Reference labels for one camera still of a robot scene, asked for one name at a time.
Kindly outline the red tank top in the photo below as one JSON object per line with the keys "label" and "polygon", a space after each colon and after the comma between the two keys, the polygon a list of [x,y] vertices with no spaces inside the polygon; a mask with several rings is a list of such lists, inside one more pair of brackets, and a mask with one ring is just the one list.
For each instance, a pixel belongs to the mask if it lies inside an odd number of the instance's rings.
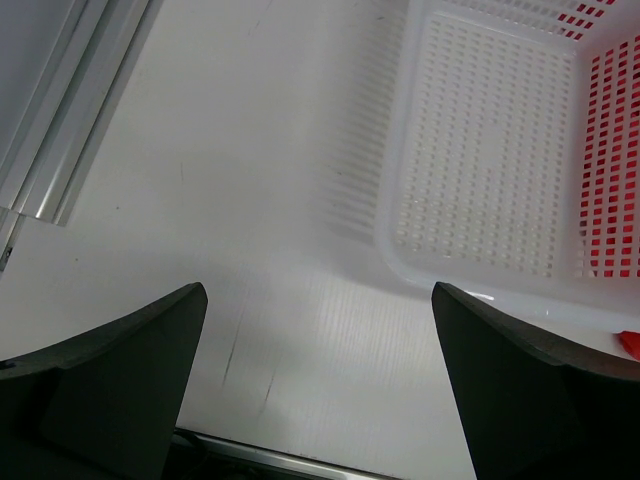
{"label": "red tank top", "polygon": [[617,334],[617,339],[625,352],[640,361],[640,334],[637,332],[623,331]]}

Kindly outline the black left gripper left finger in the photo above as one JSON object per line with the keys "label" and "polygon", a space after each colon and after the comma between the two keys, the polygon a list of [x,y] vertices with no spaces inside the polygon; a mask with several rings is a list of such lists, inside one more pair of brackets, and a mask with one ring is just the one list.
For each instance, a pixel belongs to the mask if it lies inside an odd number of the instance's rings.
{"label": "black left gripper left finger", "polygon": [[187,284],[1,363],[4,479],[158,479],[208,305]]}

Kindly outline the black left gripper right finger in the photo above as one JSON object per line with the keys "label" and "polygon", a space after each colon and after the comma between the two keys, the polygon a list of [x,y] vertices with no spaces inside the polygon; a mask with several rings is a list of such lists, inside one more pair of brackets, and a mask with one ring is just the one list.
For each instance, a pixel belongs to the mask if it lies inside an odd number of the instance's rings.
{"label": "black left gripper right finger", "polygon": [[431,303],[477,478],[638,478],[638,363],[448,283]]}

